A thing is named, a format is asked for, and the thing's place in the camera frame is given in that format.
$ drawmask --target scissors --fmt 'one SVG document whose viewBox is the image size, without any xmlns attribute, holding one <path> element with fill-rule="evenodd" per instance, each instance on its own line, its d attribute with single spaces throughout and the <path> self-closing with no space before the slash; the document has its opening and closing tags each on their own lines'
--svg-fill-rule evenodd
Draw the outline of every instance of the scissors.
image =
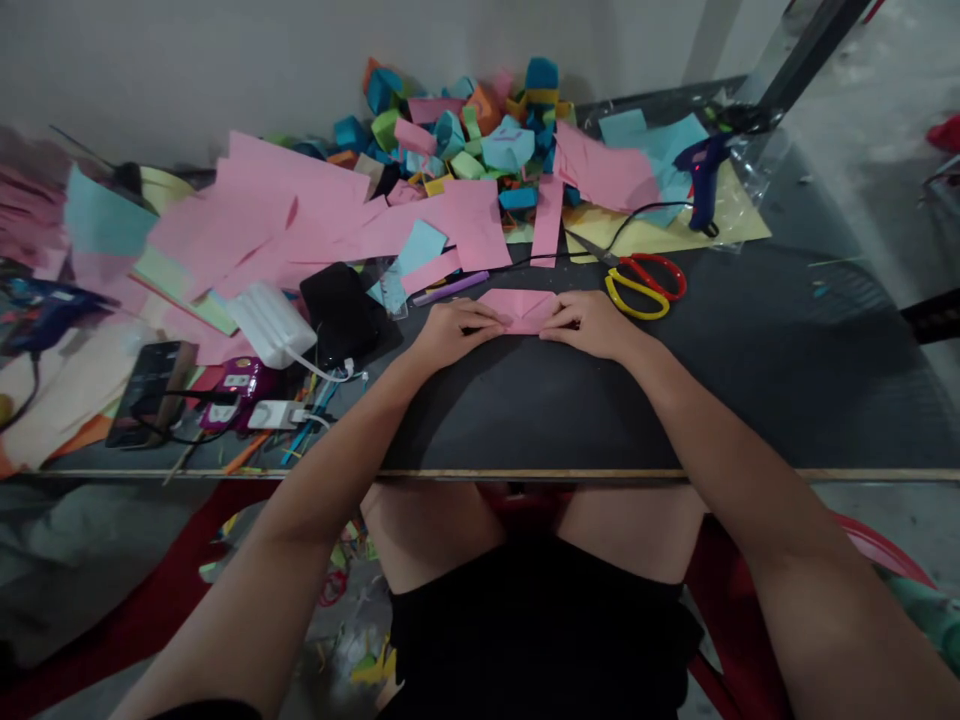
<svg viewBox="0 0 960 720">
<path fill-rule="evenodd" d="M 614 255 L 609 250 L 604 250 L 603 248 L 595 245 L 594 243 L 587 240 L 585 237 L 577 235 L 575 232 L 570 232 L 564 227 L 564 230 L 569 233 L 570 237 L 576 240 L 578 243 L 583 245 L 586 250 L 590 251 L 590 254 L 596 257 L 600 262 L 610 268 L 607 272 L 607 277 L 605 278 L 607 285 L 607 293 L 610 295 L 610 299 L 613 300 L 613 304 L 617 306 L 617 309 L 622 313 L 626 313 L 630 317 L 635 317 L 638 320 L 659 320 L 668 312 L 670 312 L 670 303 L 676 302 L 682 298 L 687 293 L 687 278 L 683 274 L 683 271 L 680 270 L 676 265 L 667 260 L 662 255 L 647 255 L 646 253 L 634 253 L 628 257 L 618 257 Z M 650 275 L 643 267 L 640 265 L 639 261 L 649 261 L 655 262 L 658 265 L 663 265 L 667 270 L 670 271 L 670 274 L 677 279 L 677 291 L 675 293 L 665 290 L 660 283 L 653 279 L 653 276 Z M 630 270 L 632 270 L 641 281 L 646 283 L 641 285 L 639 282 L 631 280 L 628 277 L 625 277 L 619 270 L 619 267 L 623 265 Z M 636 290 L 637 292 L 643 293 L 649 298 L 656 300 L 660 304 L 660 309 L 656 312 L 646 313 L 639 310 L 634 310 L 632 307 L 627 305 L 623 298 L 620 297 L 620 293 L 617 290 L 616 283 L 630 288 L 631 290 Z"/>
</svg>

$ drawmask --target black table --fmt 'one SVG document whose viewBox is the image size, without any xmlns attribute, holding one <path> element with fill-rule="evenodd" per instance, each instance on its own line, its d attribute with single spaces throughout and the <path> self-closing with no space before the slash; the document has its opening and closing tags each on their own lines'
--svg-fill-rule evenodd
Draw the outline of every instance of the black table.
<svg viewBox="0 0 960 720">
<path fill-rule="evenodd" d="M 679 119 L 694 88 L 641 99 L 652 124 Z M 771 178 L 761 213 L 773 237 L 739 254 L 672 253 L 687 296 L 643 324 L 723 402 L 811 480 L 960 480 L 960 423 L 889 296 L 861 263 L 809 268 L 859 255 L 838 208 L 791 148 Z M 519 259 L 529 245 L 512 246 Z M 556 269 L 495 273 L 490 288 L 601 289 L 606 268 L 561 260 Z M 813 283 L 828 291 L 814 297 Z M 411 306 L 396 346 L 364 367 L 371 381 L 407 347 L 427 309 Z M 339 417 L 361 383 L 330 404 Z M 247 441 L 199 448 L 187 474 L 216 474 Z M 109 451 L 92 446 L 50 474 L 142 477 L 168 473 L 179 446 Z M 278 476 L 280 448 L 250 464 Z M 614 363 L 535 337 L 504 337 L 427 383 L 384 462 L 385 475 L 579 481 L 676 479 L 683 473 L 650 404 Z"/>
</svg>

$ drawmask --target purple marker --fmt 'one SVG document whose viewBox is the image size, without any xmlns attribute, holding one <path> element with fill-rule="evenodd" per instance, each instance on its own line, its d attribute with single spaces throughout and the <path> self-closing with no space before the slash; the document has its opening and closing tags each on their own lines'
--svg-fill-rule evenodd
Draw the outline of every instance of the purple marker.
<svg viewBox="0 0 960 720">
<path fill-rule="evenodd" d="M 414 298 L 413 304 L 417 307 L 423 307 L 424 305 L 429 305 L 434 300 L 442 300 L 445 297 L 450 297 L 456 292 L 461 290 L 466 290 L 468 287 L 473 287 L 474 285 L 479 285 L 482 282 L 486 282 L 490 279 L 490 273 L 484 270 L 483 272 L 474 273 L 473 275 L 468 275 L 463 278 L 463 280 L 457 280 L 455 283 L 450 283 L 445 285 L 439 290 L 434 290 L 432 293 L 427 293 L 426 295 L 421 295 L 418 298 Z"/>
</svg>

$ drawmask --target leg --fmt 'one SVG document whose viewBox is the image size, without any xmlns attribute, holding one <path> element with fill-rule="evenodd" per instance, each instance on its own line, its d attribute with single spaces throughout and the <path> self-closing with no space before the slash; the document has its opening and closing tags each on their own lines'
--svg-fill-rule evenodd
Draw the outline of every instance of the leg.
<svg viewBox="0 0 960 720">
<path fill-rule="evenodd" d="M 683 582 L 706 508 L 689 486 L 581 487 L 557 536 L 633 575 Z"/>
<path fill-rule="evenodd" d="M 474 483 L 375 483 L 360 511 L 390 590 L 398 595 L 436 580 L 505 539 Z"/>
</svg>

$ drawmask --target glue gun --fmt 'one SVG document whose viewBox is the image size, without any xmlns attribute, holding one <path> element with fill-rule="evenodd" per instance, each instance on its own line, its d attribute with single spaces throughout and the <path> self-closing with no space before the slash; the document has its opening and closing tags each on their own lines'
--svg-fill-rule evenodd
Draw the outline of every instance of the glue gun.
<svg viewBox="0 0 960 720">
<path fill-rule="evenodd" d="M 693 178 L 693 217 L 690 229 L 699 230 L 710 238 L 720 234 L 713 222 L 717 203 L 717 170 L 730 157 L 728 143 L 732 133 L 711 135 L 691 145 L 673 161 L 677 170 L 690 173 Z"/>
<path fill-rule="evenodd" d="M 80 318 L 119 306 L 89 290 L 36 278 L 3 278 L 0 289 L 13 305 L 27 311 L 4 343 L 7 352 L 41 353 L 60 342 Z"/>
</svg>

